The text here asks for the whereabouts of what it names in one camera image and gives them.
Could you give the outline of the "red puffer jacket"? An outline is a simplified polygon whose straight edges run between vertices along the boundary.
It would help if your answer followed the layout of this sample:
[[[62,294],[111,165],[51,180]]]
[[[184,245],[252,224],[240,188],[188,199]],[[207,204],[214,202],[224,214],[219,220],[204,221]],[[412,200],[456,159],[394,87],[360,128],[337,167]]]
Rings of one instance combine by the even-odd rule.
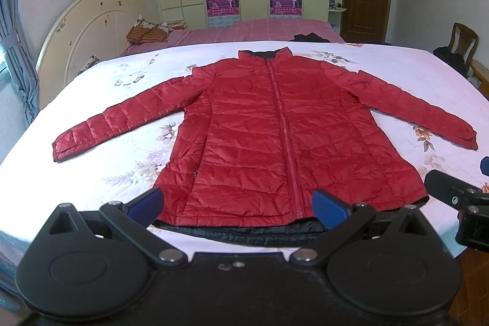
[[[295,245],[311,233],[312,194],[379,211],[425,200],[416,169],[397,152],[373,112],[396,117],[476,150],[461,118],[364,71],[283,48],[242,50],[159,83],[68,129],[53,142],[56,162],[175,112],[184,119],[155,186],[158,220],[182,233],[264,243],[274,228]]]

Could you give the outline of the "white floral bed sheet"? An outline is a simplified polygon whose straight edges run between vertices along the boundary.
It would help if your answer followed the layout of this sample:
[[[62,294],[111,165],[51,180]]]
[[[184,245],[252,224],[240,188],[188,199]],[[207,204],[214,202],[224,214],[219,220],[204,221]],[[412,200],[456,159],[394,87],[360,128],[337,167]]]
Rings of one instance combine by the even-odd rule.
[[[52,157],[59,134],[158,83],[187,76],[196,66],[234,58],[241,50],[281,48],[281,41],[173,47],[105,61],[76,77],[39,113],[2,162],[2,256],[17,264],[60,203],[96,210],[112,200],[128,202],[149,189],[169,160],[183,115],[165,117],[62,163]],[[408,123],[375,114],[399,154],[419,173],[437,169],[471,185],[488,186],[480,169],[488,154],[488,102],[440,59],[421,49],[396,46],[292,42],[289,49],[295,55],[375,75],[471,124],[476,151],[440,137],[424,145]]]

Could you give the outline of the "wooden tv cabinet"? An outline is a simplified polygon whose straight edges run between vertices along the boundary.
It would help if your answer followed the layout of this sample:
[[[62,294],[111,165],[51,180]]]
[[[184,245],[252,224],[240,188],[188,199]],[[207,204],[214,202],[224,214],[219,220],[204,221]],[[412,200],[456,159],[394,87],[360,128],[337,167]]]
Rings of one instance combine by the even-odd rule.
[[[489,98],[489,72],[478,60],[472,60],[469,67],[470,77],[468,80],[478,89],[486,98]]]

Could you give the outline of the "wooden chair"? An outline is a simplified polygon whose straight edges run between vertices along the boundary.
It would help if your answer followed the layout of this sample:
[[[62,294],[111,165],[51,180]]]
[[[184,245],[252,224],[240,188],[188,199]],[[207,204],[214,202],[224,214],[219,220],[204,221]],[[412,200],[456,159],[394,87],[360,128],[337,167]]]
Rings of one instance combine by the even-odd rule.
[[[472,28],[460,22],[455,22],[448,49],[451,53],[462,56],[465,65],[469,66],[476,54],[479,41],[479,35]]]

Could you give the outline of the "blue curtain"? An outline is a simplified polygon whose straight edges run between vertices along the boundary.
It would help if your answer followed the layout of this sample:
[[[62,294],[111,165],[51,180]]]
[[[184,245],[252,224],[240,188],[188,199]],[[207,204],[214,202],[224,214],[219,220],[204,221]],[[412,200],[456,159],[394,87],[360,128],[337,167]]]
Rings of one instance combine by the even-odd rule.
[[[39,113],[39,77],[22,29],[19,0],[1,0],[1,53],[29,126]]]

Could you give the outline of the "black garment on bed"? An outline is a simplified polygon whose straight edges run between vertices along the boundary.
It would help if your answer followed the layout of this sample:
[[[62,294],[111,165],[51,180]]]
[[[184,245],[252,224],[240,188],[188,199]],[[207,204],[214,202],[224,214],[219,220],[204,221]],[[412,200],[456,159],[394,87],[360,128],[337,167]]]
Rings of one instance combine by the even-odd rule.
[[[327,38],[323,38],[320,35],[317,35],[313,32],[307,35],[304,34],[295,35],[292,41],[302,42],[302,43],[329,43],[330,42]]]

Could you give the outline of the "cream rounded headboard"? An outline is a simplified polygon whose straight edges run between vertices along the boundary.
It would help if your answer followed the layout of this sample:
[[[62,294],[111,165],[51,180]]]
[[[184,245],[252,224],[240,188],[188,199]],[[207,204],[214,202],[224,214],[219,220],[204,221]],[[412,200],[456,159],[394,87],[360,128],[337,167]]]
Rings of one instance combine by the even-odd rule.
[[[111,60],[126,49],[126,35],[139,16],[140,0],[77,0],[58,18],[36,61],[38,106],[43,109],[93,58]]]

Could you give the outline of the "pink bed cover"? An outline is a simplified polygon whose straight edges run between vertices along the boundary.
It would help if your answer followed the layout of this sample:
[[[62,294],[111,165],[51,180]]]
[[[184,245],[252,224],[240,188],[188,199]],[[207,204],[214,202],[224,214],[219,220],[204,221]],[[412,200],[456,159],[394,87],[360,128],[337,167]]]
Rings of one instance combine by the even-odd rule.
[[[344,43],[329,22],[313,19],[262,19],[241,21],[230,27],[174,30],[163,42],[129,45],[122,56],[170,47],[240,41],[292,41],[296,35],[316,34],[332,43]]]

